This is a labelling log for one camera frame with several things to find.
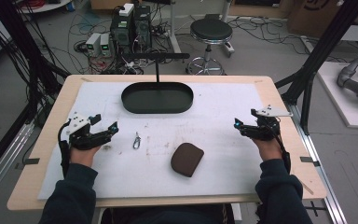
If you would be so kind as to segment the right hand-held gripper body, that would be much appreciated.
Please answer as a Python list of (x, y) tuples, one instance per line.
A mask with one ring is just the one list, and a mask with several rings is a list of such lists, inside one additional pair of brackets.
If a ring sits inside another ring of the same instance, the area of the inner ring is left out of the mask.
[(293, 116), (292, 112), (272, 105), (258, 109), (257, 113), (261, 117), (256, 118), (255, 131), (247, 137), (262, 141), (270, 141), (281, 133), (279, 117)]

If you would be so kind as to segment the grey power supply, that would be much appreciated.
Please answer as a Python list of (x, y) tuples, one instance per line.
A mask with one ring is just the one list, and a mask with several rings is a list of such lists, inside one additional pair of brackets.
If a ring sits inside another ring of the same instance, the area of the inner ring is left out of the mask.
[(97, 57), (101, 52), (101, 35), (98, 33), (92, 34), (86, 41), (86, 47), (90, 57)]
[(101, 34), (100, 47), (104, 57), (111, 56), (110, 37), (108, 33)]

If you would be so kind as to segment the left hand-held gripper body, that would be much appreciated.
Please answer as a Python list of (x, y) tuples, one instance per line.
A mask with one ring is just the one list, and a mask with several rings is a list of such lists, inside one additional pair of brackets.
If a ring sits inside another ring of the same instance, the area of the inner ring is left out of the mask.
[(91, 133), (91, 126), (93, 125), (90, 125), (89, 117), (75, 112), (66, 131), (70, 145), (80, 150), (87, 150), (102, 146), (110, 141), (110, 139), (99, 137), (98, 133)]

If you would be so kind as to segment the black T-shaped stand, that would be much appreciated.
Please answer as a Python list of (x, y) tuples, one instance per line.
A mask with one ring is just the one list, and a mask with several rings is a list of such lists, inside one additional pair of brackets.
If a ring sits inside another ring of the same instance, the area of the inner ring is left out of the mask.
[(159, 84), (159, 61), (165, 59), (188, 59), (190, 55), (188, 53), (123, 53), (122, 57), (124, 59), (148, 59), (155, 62), (156, 67), (156, 82)]

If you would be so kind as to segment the aluminium rail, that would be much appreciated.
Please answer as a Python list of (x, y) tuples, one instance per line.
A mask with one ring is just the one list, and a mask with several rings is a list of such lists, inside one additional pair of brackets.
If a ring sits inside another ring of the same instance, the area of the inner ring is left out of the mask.
[(330, 181), (327, 177), (327, 174), (324, 170), (322, 161), (318, 155), (317, 149), (312, 142), (311, 137), (306, 134), (304, 129), (300, 125), (300, 112), (296, 105), (287, 106), (288, 111), (293, 113), (292, 119), (296, 126), (297, 132), (300, 135), (303, 144), (305, 145), (306, 150), (309, 152), (313, 165), (316, 168), (316, 171), (319, 177), (324, 184), (326, 189), (326, 197), (324, 198), (324, 204), (327, 209), (327, 212), (332, 220), (333, 224), (348, 224), (347, 219), (344, 216), (344, 213), (340, 207), (340, 204), (337, 200), (336, 194), (330, 184)]
[(24, 148), (33, 131), (34, 122), (23, 124), (17, 132), (14, 132), (14, 136), (9, 138), (8, 145), (4, 147), (3, 155), (0, 157), (0, 182)]

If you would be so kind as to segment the black oval tray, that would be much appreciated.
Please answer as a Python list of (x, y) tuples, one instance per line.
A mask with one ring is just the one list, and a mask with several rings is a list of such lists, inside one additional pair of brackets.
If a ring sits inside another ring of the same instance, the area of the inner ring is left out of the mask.
[(192, 89), (180, 82), (137, 82), (121, 93), (124, 108), (135, 114), (175, 114), (193, 104)]

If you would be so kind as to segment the white foam mat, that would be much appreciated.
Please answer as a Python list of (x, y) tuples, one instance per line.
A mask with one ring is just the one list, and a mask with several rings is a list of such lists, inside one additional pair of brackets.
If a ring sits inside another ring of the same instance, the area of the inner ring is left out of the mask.
[[(100, 114), (95, 133), (113, 122), (118, 132), (94, 158), (94, 188), (100, 199), (208, 196), (254, 193), (261, 162), (255, 144), (234, 128), (234, 119), (255, 124), (251, 109), (262, 108), (255, 85), (193, 83), (193, 105), (179, 114), (133, 114), (121, 102), (124, 82), (86, 82), (68, 112)], [(141, 145), (133, 149), (135, 134)], [(183, 143), (204, 151), (195, 173), (186, 177), (171, 167)]]

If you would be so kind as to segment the cardboard box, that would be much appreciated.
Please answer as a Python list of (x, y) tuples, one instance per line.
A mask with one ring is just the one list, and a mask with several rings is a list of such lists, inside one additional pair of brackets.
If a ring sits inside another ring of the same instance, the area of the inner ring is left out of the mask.
[(345, 0), (293, 0), (286, 27), (291, 34), (321, 37)]

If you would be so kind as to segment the brown pouch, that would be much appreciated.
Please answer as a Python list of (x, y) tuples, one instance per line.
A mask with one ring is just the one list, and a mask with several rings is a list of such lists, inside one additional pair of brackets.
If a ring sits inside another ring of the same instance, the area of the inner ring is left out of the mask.
[(191, 143), (181, 144), (171, 158), (172, 169), (183, 176), (191, 177), (204, 155), (204, 151)]

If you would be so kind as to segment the person's left hand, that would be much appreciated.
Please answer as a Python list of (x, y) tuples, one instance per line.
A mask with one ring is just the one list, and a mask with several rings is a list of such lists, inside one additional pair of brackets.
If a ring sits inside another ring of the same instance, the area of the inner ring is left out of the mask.
[(70, 162), (91, 167), (93, 164), (94, 156), (99, 151), (99, 149), (100, 147), (94, 147), (92, 149), (80, 150), (72, 147), (70, 149)]

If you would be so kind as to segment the black round stool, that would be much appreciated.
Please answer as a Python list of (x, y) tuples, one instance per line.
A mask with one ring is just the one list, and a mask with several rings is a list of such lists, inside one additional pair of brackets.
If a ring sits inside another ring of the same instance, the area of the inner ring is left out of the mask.
[(232, 38), (233, 31), (229, 24), (218, 19), (201, 19), (190, 25), (191, 36), (206, 45), (204, 55), (194, 58), (186, 67), (186, 72), (192, 75), (210, 75), (217, 72), (224, 75), (225, 71), (220, 62), (211, 58), (212, 45), (225, 45)]

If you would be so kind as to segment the white platform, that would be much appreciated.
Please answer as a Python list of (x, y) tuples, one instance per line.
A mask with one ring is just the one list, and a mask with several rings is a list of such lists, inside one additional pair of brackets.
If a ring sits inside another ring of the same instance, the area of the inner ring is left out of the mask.
[(358, 97), (337, 84), (338, 74), (345, 66), (346, 63), (325, 62), (318, 71), (318, 77), (346, 126), (358, 128)]

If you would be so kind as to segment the black tape strip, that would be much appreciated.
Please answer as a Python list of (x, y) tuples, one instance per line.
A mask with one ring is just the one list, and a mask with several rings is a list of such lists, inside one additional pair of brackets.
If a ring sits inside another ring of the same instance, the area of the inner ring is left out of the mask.
[(15, 169), (17, 169), (17, 170), (22, 170), (26, 165), (38, 164), (39, 161), (40, 161), (40, 158), (26, 159), (25, 161), (18, 162), (18, 163), (15, 165)]
[(302, 162), (312, 163), (315, 167), (321, 166), (319, 161), (315, 161), (312, 157), (300, 157)]

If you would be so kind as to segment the person's lap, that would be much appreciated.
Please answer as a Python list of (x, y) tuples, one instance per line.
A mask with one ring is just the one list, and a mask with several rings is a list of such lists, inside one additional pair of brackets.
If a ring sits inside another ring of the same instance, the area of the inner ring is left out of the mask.
[(107, 208), (100, 224), (235, 224), (230, 203)]

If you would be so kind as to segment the black computer tower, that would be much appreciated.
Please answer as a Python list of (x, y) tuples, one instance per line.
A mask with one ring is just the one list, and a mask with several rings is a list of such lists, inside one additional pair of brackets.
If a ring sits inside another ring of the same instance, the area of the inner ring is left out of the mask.
[(138, 6), (134, 11), (135, 42), (142, 48), (152, 46), (150, 14), (150, 6)]
[(132, 14), (129, 16), (120, 16), (115, 14), (110, 26), (111, 35), (114, 43), (124, 52), (131, 50), (133, 41), (133, 20)]

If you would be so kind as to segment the black frame post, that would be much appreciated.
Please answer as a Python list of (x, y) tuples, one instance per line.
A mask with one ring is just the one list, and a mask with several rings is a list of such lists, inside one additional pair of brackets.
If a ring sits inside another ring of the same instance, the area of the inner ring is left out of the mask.
[(344, 0), (340, 10), (332, 19), (304, 64), (291, 76), (275, 83), (277, 89), (290, 84), (288, 90), (282, 94), (282, 99), (287, 105), (296, 105), (298, 97), (303, 95), (299, 124), (306, 135), (310, 134), (309, 114), (313, 80), (324, 61), (349, 30), (357, 16), (358, 0)]
[(26, 84), (26, 117), (31, 120), (38, 114), (40, 104), (48, 104), (48, 99), (60, 92), (62, 84), (58, 77), (66, 80), (70, 73), (42, 54), (15, 0), (0, 0), (0, 22), (11, 37), (6, 38), (0, 31), (0, 46)]

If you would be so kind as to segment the person's right hand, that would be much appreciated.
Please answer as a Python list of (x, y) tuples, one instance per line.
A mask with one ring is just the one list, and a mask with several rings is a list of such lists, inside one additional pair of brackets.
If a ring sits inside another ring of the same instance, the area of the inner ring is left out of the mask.
[(258, 148), (262, 161), (280, 160), (282, 158), (281, 146), (276, 139), (270, 141), (262, 141), (253, 139)]

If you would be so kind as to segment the white box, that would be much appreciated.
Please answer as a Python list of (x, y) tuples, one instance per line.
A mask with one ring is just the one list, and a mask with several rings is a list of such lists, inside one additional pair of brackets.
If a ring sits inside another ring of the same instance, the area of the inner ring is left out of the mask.
[(120, 16), (129, 17), (134, 10), (134, 4), (126, 3), (121, 10), (118, 12)]

